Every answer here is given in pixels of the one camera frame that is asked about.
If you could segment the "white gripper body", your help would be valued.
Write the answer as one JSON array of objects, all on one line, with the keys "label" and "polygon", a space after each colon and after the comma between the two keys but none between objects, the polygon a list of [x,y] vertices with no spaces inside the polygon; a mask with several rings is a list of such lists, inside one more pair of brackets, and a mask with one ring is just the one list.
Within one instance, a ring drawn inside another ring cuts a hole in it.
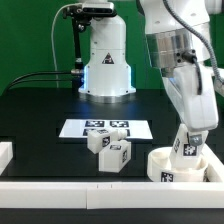
[{"label": "white gripper body", "polygon": [[177,67],[171,78],[163,77],[165,90],[177,110],[181,121],[189,131],[215,129],[218,125],[218,111],[211,72],[199,66],[202,79],[202,93],[198,93],[196,67]]}]

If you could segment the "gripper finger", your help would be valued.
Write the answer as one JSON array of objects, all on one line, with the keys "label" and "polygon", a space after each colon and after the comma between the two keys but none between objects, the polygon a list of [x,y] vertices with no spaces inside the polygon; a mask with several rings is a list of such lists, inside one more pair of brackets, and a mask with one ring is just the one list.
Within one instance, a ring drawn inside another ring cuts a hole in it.
[{"label": "gripper finger", "polygon": [[188,142],[191,146],[201,146],[205,143],[208,136],[208,131],[189,132]]}]

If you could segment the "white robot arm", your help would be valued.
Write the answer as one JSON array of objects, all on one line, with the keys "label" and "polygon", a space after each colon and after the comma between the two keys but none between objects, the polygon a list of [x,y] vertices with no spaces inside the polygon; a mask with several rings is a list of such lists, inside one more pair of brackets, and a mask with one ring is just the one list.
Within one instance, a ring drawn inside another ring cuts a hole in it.
[{"label": "white robot arm", "polygon": [[[91,58],[86,66],[87,89],[105,93],[103,76],[124,71],[124,41],[112,37],[117,19],[108,0],[80,0],[81,12],[93,28]],[[218,125],[212,79],[220,76],[210,44],[205,0],[139,0],[151,65],[161,70],[165,90],[191,138]]]}]

